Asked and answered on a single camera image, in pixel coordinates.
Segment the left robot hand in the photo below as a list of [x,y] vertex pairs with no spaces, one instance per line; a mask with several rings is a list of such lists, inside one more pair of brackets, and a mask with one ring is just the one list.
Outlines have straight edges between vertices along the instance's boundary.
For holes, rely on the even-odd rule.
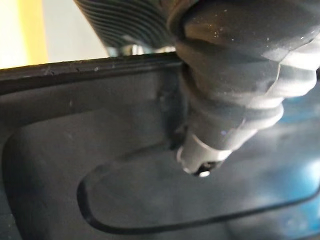
[[307,94],[320,66],[317,0],[78,0],[110,56],[174,47],[190,104],[177,152],[206,176]]

